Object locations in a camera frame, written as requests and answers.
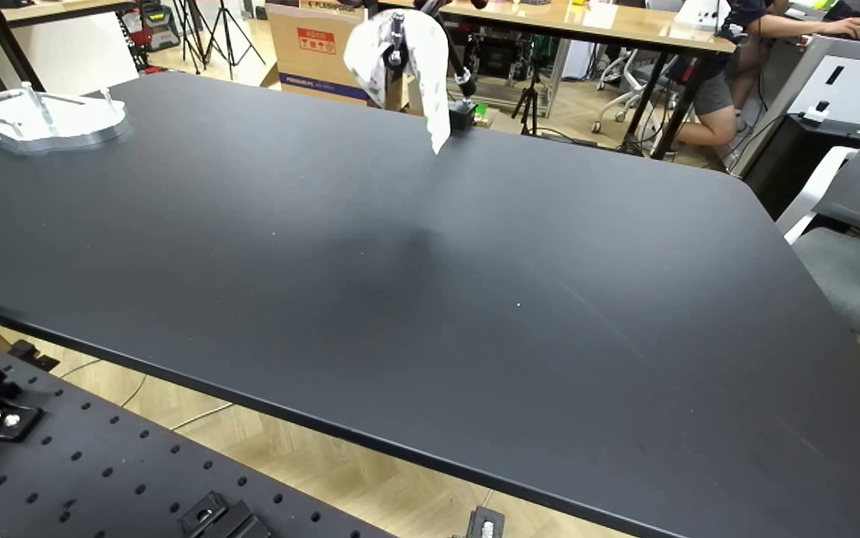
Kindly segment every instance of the perforated metal plate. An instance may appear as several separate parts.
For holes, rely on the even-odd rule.
[[[860,60],[823,57],[787,112],[804,112],[817,100],[828,100],[829,121],[860,126]]]
[[[0,441],[0,534],[138,538],[183,534],[178,519],[222,494],[245,503],[277,538],[383,538],[286,483],[0,355],[17,404],[42,405],[22,441]]]

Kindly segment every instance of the black tabletop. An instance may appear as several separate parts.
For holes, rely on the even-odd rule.
[[[0,314],[620,529],[860,534],[860,353],[719,172],[157,74],[0,153]]]

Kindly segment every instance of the floor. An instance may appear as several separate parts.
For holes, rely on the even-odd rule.
[[[254,35],[265,63],[254,54],[235,68],[235,84],[256,86],[265,68],[274,63],[271,32],[265,21],[245,21],[245,30]],[[178,47],[160,50],[153,57],[154,65],[172,72],[190,72]],[[213,63],[205,78],[226,78],[226,65]],[[617,126],[602,126],[602,138],[590,135],[590,115],[605,100],[605,93],[596,93],[590,80],[561,84],[558,100],[546,118],[546,132],[613,142]],[[492,118],[498,132],[517,132],[519,126],[498,112]],[[711,166],[707,154],[675,154],[684,163]],[[310,497],[319,497],[368,522],[377,522],[393,534],[432,534],[456,538],[465,534],[472,507],[486,504],[508,517],[510,538],[613,538],[617,531],[441,474],[423,465],[413,465],[377,452],[234,405],[217,398],[198,393],[190,387],[125,369],[93,355],[80,355],[44,340],[36,340],[44,355],[60,359],[57,377],[119,404],[138,414],[157,420],[160,426],[178,429],[183,437],[208,446],[238,464],[248,464],[277,480],[286,480]]]

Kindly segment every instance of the person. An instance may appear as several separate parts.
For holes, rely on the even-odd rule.
[[[711,68],[701,80],[693,108],[698,121],[684,121],[675,135],[684,145],[726,150],[737,135],[737,108],[749,99],[753,68],[761,65],[764,38],[807,38],[807,35],[846,35],[860,38],[860,18],[840,21],[793,21],[779,14],[786,6],[771,0],[729,0],[732,12],[726,27],[741,27],[747,44],[735,54],[735,84],[729,89],[726,68]]]

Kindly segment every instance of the white cloth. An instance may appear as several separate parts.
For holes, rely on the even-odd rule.
[[[389,8],[369,21],[362,21],[343,47],[343,65],[357,78],[362,89],[383,108],[384,103],[384,65],[383,50],[390,44],[390,21],[402,14],[402,35],[408,50],[408,78],[417,78],[431,150],[440,153],[450,138],[449,103],[449,35],[423,12]]]

